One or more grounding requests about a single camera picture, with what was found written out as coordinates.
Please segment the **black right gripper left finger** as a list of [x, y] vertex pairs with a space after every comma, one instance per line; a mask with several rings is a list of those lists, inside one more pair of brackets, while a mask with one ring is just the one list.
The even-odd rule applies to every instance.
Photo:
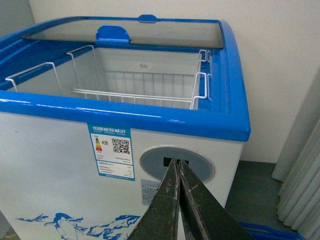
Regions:
[[172, 159], [147, 211], [129, 240], [176, 240], [179, 227], [180, 169]]

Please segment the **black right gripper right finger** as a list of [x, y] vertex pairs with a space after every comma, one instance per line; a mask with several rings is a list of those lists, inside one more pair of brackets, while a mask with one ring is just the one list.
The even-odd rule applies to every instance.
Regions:
[[180, 170], [179, 205], [182, 219], [196, 240], [252, 240], [211, 194], [185, 161]]

